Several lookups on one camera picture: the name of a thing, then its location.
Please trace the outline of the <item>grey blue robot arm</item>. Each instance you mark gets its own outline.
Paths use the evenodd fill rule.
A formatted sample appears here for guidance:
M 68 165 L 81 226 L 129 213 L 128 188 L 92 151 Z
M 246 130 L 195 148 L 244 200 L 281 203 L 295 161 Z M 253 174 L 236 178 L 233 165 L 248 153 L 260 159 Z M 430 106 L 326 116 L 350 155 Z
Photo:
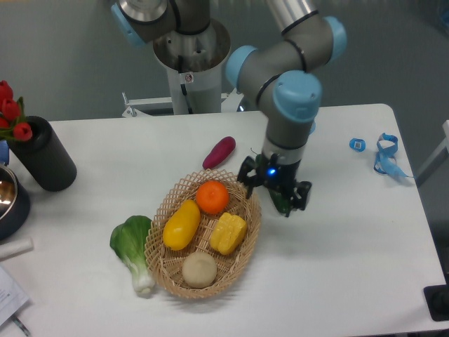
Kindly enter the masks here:
M 175 114 L 219 112 L 227 79 L 267 117 L 261 155 L 243 161 L 239 182 L 280 194 L 289 211 L 304 210 L 311 183 L 296 175 L 322 97 L 313 71 L 344 53 L 347 34 L 311 1 L 270 1 L 269 8 L 282 40 L 265 51 L 232 50 L 208 1 L 116 1 L 111 11 L 130 43 L 152 44 Z

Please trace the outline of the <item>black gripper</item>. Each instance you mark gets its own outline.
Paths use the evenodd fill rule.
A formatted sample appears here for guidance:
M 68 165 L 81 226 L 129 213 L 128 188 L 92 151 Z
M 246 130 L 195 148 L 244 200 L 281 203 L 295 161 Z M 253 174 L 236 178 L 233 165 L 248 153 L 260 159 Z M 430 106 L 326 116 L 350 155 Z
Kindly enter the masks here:
M 264 186 L 283 195 L 288 204 L 286 217 L 292 211 L 304 211 L 309 202 L 311 182 L 296 181 L 300 161 L 293 164 L 279 164 L 258 154 L 256 158 L 246 157 L 241 164 L 237 181 L 246 187 L 246 199 L 250 199 L 255 187 Z

